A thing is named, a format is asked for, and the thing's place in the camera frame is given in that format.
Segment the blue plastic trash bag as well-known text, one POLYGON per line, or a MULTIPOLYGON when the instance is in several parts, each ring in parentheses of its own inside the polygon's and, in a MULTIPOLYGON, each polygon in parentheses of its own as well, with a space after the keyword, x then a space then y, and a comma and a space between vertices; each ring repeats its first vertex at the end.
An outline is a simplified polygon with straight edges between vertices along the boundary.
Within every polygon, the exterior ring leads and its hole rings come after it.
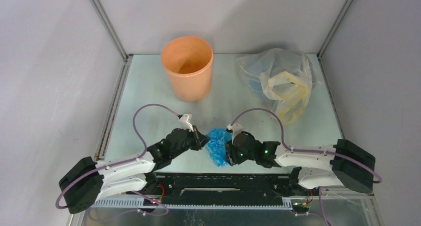
POLYGON ((228 162, 225 160, 225 143, 231 140, 232 134, 224 128, 213 128, 207 133, 209 141, 205 148, 211 162, 217 167, 228 166, 228 162))

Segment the translucent white plastic bag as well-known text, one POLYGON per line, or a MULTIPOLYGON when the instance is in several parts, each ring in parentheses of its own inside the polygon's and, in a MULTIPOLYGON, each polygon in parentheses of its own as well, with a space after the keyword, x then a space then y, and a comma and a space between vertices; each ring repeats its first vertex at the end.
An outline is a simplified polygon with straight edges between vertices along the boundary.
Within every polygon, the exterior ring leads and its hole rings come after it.
POLYGON ((302 115, 318 83, 307 54, 272 48, 235 61, 242 82, 284 125, 302 115))

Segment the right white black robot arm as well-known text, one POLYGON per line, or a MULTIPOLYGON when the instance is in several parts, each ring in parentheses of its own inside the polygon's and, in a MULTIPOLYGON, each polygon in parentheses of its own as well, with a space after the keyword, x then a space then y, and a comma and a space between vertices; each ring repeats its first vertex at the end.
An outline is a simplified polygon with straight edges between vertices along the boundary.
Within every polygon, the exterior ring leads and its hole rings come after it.
POLYGON ((231 165, 250 160, 264 168, 293 167, 289 190, 302 195, 319 187, 346 187, 370 194, 375 181, 375 157, 349 140, 317 149, 285 147, 281 142, 260 142, 241 132, 225 143, 225 161, 231 165))

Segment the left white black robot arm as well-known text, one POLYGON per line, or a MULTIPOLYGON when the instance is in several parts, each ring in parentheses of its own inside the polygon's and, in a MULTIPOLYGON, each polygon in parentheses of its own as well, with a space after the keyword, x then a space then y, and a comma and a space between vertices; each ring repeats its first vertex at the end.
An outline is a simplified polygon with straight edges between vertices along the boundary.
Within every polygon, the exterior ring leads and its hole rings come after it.
POLYGON ((129 191, 152 194, 157 188, 154 172, 171 164, 188 150, 199 151, 210 138, 197 129, 176 128, 165 138, 120 161, 94 161, 92 157, 79 160, 59 181, 61 194, 58 209, 77 214, 95 202, 129 191))

